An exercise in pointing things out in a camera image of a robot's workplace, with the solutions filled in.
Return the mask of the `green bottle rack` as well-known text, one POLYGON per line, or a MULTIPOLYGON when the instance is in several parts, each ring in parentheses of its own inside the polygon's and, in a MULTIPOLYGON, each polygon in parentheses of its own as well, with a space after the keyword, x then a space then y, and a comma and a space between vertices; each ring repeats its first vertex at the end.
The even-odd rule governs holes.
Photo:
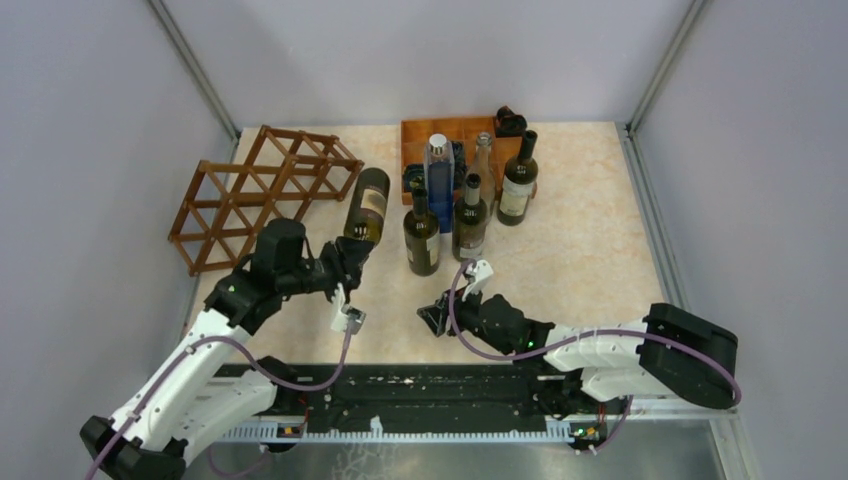
POLYGON ((390 193, 390 179, 381 168, 370 167, 359 174, 343 234, 354 240, 381 241, 390 193))

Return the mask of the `green bottle black neck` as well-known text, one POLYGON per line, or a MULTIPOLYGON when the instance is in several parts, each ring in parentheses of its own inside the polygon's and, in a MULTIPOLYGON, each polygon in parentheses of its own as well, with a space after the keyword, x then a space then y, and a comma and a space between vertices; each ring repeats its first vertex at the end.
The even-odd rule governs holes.
POLYGON ((424 188, 412 191, 412 209, 403 219, 407 260, 411 271, 418 276, 436 272, 440 255, 440 225, 430 210, 424 188))

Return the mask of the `green bottle silver neck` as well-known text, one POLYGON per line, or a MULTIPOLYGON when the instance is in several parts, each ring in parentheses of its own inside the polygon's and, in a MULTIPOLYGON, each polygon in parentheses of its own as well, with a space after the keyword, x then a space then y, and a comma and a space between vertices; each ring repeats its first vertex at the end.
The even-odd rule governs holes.
POLYGON ((463 194, 454 206, 452 253, 459 262, 482 255, 488 207, 481 198, 481 183, 479 174, 469 174, 463 194))

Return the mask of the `blue square glass bottle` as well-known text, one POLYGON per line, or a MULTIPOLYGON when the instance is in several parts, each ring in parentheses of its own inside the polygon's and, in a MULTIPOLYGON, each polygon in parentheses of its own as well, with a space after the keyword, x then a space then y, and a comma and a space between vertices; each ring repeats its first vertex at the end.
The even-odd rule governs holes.
POLYGON ((428 206, 435 213, 441 234, 452 231, 455 160, 450 140, 441 133, 428 139, 425 155, 428 206))

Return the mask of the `green bottle white label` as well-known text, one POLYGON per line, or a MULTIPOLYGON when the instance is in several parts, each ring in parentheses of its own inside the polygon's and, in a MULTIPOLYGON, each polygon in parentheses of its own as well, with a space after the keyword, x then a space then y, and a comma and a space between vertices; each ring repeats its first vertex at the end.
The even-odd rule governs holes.
POLYGON ((506 226, 517 226, 525 219, 539 172, 533 156, 537 139, 534 130, 525 130, 518 153, 505 165, 497 218, 506 226))

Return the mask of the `clear glass wine bottle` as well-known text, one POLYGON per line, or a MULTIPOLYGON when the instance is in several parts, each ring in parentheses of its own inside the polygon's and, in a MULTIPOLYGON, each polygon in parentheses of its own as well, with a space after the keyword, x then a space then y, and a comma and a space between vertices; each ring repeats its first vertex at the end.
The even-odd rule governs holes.
POLYGON ((493 136, 488 132, 479 133, 475 140, 474 159, 468 168, 468 174, 478 174, 481 179, 480 199, 486 204, 486 223, 494 216, 496 200, 496 178, 491 165, 492 147, 493 136))

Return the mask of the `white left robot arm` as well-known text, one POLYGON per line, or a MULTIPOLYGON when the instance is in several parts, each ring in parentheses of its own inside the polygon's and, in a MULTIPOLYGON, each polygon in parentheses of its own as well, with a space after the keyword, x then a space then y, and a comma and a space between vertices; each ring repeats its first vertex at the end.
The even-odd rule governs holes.
POLYGON ((80 437, 92 457, 85 476, 179 479, 198 453, 247 418, 268 410, 282 391, 316 392, 343 372, 352 337, 365 319, 350 304, 376 244, 363 221, 313 255, 305 226, 276 219, 256 249, 219 280, 192 328, 150 379, 110 416, 92 416, 80 437), (332 303, 331 324, 343 333, 330 377, 299 384, 274 374, 282 362, 257 360, 246 348, 266 320, 294 296, 321 292, 332 303))

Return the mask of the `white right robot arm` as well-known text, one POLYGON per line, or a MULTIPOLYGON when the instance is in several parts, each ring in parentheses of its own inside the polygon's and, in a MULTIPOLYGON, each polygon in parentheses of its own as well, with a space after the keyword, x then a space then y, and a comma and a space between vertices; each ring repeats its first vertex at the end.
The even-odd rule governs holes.
POLYGON ((596 401, 675 395, 714 410, 741 401, 737 336, 668 303, 652 304, 636 321, 596 328, 531 319, 502 295, 444 292, 416 314, 435 336, 481 340, 483 358, 575 373, 580 391, 596 401))

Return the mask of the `brown wooden wine rack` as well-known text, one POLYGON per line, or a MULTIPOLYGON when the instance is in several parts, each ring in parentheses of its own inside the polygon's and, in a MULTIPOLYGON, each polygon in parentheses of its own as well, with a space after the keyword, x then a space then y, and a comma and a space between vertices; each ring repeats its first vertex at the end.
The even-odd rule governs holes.
POLYGON ((261 126, 243 159, 198 163, 168 234, 191 277, 229 269, 270 220, 352 192, 362 160, 338 136, 261 126))

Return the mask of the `black coiled item left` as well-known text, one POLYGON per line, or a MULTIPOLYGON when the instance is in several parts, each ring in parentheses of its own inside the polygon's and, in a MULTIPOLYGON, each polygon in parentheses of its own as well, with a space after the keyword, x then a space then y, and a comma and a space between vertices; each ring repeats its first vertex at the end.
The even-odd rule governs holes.
POLYGON ((406 165, 402 173, 403 191, 413 192, 416 189, 426 189, 426 169, 423 163, 406 165))

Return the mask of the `black coiled item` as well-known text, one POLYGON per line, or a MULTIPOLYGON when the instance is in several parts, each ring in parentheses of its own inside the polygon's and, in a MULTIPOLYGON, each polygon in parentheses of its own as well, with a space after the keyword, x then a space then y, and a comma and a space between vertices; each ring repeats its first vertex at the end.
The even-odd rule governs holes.
POLYGON ((423 163, 406 165, 402 173, 403 191, 413 192, 416 189, 426 189, 426 169, 423 163))
POLYGON ((465 146, 463 142, 456 140, 451 141, 451 146, 454 159, 454 182, 458 186, 467 172, 465 146))

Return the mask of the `black coiled item right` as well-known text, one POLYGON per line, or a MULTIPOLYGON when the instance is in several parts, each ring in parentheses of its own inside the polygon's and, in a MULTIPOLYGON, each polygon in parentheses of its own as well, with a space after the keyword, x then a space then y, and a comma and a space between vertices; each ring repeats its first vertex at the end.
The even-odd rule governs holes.
POLYGON ((456 140, 451 141, 451 146, 454 159, 454 182, 458 186, 467 172, 465 146, 463 142, 456 140))

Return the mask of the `wooden compartment tray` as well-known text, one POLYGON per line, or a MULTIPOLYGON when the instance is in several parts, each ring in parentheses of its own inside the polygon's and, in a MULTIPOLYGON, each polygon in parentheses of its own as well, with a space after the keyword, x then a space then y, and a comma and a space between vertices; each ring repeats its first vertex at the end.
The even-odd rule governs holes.
MULTIPOLYGON (((440 133, 451 141, 463 144, 466 163, 474 160, 476 137, 481 132, 495 133, 496 122, 492 116, 465 116, 444 118, 407 119, 400 123, 399 138, 399 171, 402 181, 401 201, 403 205, 411 206, 410 189, 406 186, 404 173, 409 165, 423 163, 429 137, 440 133)), ((496 196, 500 199, 502 180, 507 161, 516 156, 520 150, 521 137, 495 137, 490 155, 490 165, 496 178, 496 196)))

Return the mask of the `black object behind tray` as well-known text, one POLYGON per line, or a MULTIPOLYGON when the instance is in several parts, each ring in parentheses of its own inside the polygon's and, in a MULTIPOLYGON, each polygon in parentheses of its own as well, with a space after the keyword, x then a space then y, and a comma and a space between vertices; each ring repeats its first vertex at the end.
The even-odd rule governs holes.
POLYGON ((515 113, 510 107, 500 107, 494 117, 495 136, 497 138, 521 137, 527 129, 526 118, 515 113))

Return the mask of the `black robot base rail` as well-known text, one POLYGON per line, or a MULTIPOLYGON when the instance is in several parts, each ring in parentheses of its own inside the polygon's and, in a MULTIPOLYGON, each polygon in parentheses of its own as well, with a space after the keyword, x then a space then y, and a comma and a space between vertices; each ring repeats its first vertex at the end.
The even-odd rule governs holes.
POLYGON ((599 402, 577 373, 519 364, 353 364, 316 392, 283 389, 226 434, 283 443, 598 444, 628 402, 599 402))

